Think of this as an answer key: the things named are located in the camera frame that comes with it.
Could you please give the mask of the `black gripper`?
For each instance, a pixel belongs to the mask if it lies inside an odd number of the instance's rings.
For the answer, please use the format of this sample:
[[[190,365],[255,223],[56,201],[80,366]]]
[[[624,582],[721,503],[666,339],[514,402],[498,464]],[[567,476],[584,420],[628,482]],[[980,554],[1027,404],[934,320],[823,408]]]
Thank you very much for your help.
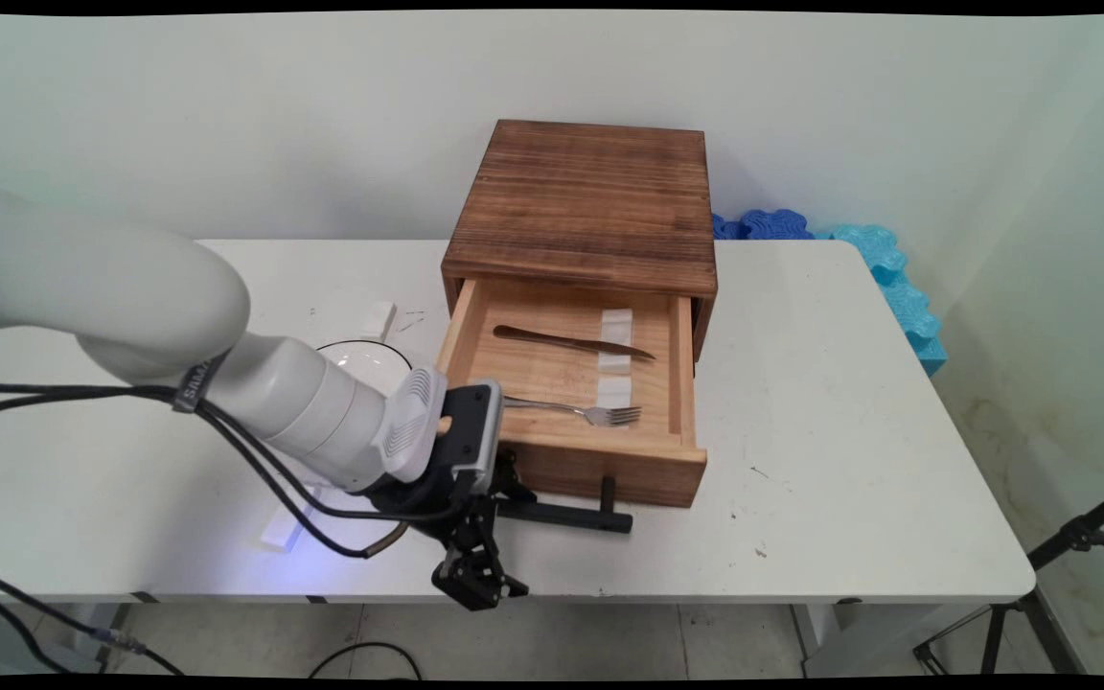
[[[486,469],[456,469],[435,458],[416,482],[385,477],[364,493],[380,514],[402,514],[425,537],[443,539],[446,555],[432,571],[432,585],[469,611],[493,609],[505,598],[530,593],[502,566],[493,534],[496,496],[520,503],[539,501],[518,476],[512,449],[496,452]]]

